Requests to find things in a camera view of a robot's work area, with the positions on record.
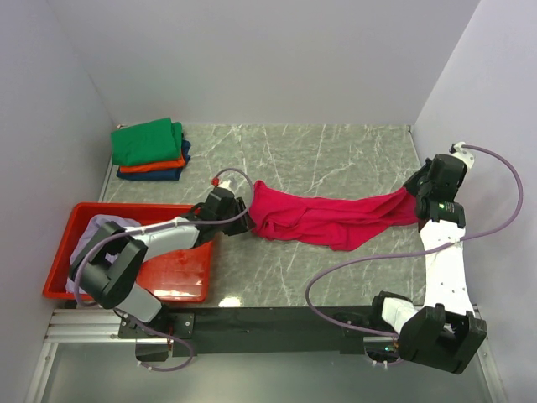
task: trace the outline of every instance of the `red tray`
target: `red tray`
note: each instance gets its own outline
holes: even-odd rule
[[[162,222],[188,212],[190,206],[176,204],[80,203],[73,208],[58,252],[44,284],[48,298],[74,300],[65,291],[70,255],[90,219],[97,214],[132,218],[142,225]],[[163,301],[202,302],[209,289],[212,242],[199,248],[177,250],[145,262],[138,274],[138,284]]]

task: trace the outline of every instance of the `folded cloth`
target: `folded cloth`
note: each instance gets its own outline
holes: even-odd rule
[[[112,163],[115,165],[131,166],[179,158],[180,149],[175,143],[170,118],[122,128],[114,131],[111,137]]]
[[[190,151],[190,142],[183,140],[183,147],[181,148],[181,154],[185,159],[185,166],[190,161],[190,156],[188,155]],[[168,170],[152,170],[150,172],[138,172],[128,174],[122,172],[122,167],[117,168],[116,176],[120,179],[126,179],[128,181],[178,181],[183,168],[171,168]]]
[[[415,199],[401,188],[361,200],[298,197],[255,183],[249,215],[253,230],[270,240],[297,240],[334,250],[354,250],[393,225],[418,222]]]
[[[78,240],[78,244],[75,246],[75,250],[73,250],[73,253],[71,254],[70,259],[69,259],[71,264],[75,262],[79,253],[84,249],[87,243],[90,242],[91,238],[93,238],[93,235],[96,234],[96,232],[99,230],[101,225],[110,221],[114,221],[115,223],[121,225],[122,227],[139,227],[140,226],[140,223],[138,221],[134,221],[130,218],[121,218],[118,216],[108,216],[106,214],[97,214],[96,216],[90,219],[90,222],[87,224],[87,227],[84,230],[84,233]],[[116,260],[116,256],[111,256],[110,254],[107,254],[107,260],[110,263],[113,263]],[[69,277],[67,277],[65,290],[67,292],[74,292],[75,290],[75,282],[71,280]],[[80,288],[79,290],[81,294],[85,294],[82,288]]]
[[[172,126],[174,131],[174,140],[177,149],[182,148],[183,142],[183,126],[181,123],[176,122]],[[168,170],[170,168],[182,168],[185,166],[185,158],[183,153],[180,153],[179,158],[170,161],[156,161],[148,164],[121,166],[119,169],[123,174],[132,174],[134,172],[150,172],[152,170]]]

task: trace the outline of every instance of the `tabletop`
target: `tabletop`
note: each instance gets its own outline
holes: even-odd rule
[[[124,181],[112,167],[103,201],[196,204],[226,167],[297,196],[360,199],[396,191],[420,167],[408,126],[186,124],[183,129],[192,158],[179,181]],[[240,177],[232,190],[249,200]],[[222,237],[202,305],[304,306],[305,287],[319,271],[357,257],[415,250],[423,250],[417,226],[389,228],[352,252],[267,241],[251,233]],[[370,305],[381,290],[423,304],[425,259],[348,266],[318,281],[311,296],[321,306]]]

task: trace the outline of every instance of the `lavender cloth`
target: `lavender cloth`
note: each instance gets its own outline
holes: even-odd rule
[[[71,264],[73,264],[76,257],[84,249],[87,243],[90,242],[91,238],[93,238],[93,235],[96,234],[96,232],[101,227],[101,225],[110,221],[114,221],[115,223],[121,225],[122,227],[139,227],[140,226],[140,223],[138,221],[134,221],[130,218],[121,218],[118,216],[108,216],[106,214],[97,214],[96,216],[91,218],[90,222],[87,224],[86,229],[84,230],[84,233],[82,234],[81,238],[78,240],[78,244],[76,245],[75,250],[73,250],[73,253],[70,256]],[[111,256],[110,254],[107,255],[107,260],[110,263],[113,263],[115,259],[116,259],[116,256]],[[75,282],[71,280],[69,277],[67,277],[65,290],[67,292],[73,292],[75,290]],[[85,294],[82,288],[80,288],[80,293]]]

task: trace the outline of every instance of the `orange cloth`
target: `orange cloth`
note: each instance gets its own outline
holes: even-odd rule
[[[168,170],[170,168],[182,168],[185,166],[185,159],[183,153],[177,160],[171,161],[157,161],[150,162],[149,164],[140,164],[133,166],[120,166],[119,171],[123,174],[134,174],[138,172],[151,172],[154,170]]]

